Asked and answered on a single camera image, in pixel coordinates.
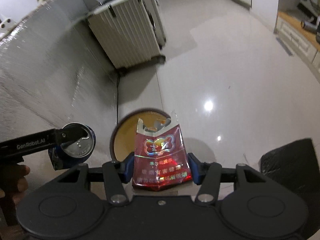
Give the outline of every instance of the holographic logo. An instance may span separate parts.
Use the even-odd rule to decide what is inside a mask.
[[[148,155],[161,156],[165,152],[174,149],[174,137],[172,134],[166,137],[159,137],[156,140],[148,139],[144,142],[144,151]]]

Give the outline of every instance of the can lid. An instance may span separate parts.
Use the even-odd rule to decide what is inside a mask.
[[[70,124],[67,124],[64,128],[67,128],[73,125],[80,125],[82,129],[84,129],[87,132],[88,136],[82,137],[81,139],[79,139],[74,143],[63,143],[61,144],[61,149],[66,154],[68,154],[73,158],[83,158],[88,154],[92,153],[95,145],[94,137],[92,136],[91,130],[83,124],[70,123]]]

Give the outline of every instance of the gray panel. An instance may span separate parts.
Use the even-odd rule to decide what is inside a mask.
[[[96,133],[91,167],[109,161],[116,75],[85,21],[82,0],[54,0],[0,41],[0,141],[69,122]],[[35,189],[56,172],[46,152],[25,157]]]

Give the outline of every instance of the wooden countertop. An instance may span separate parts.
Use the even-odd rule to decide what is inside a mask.
[[[287,23],[289,23],[300,34],[302,34],[318,51],[320,51],[320,44],[316,41],[316,35],[302,29],[300,21],[284,12],[278,12],[278,17],[284,19]]]

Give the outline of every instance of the screw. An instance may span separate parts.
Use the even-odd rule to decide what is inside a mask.
[[[113,203],[120,204],[120,203],[126,201],[127,197],[125,195],[116,194],[116,195],[113,195],[110,199]]]
[[[159,206],[164,206],[166,204],[166,201],[165,200],[159,200],[158,201],[158,205]]]
[[[210,194],[201,194],[198,196],[198,200],[202,203],[208,203],[214,200],[214,197]]]

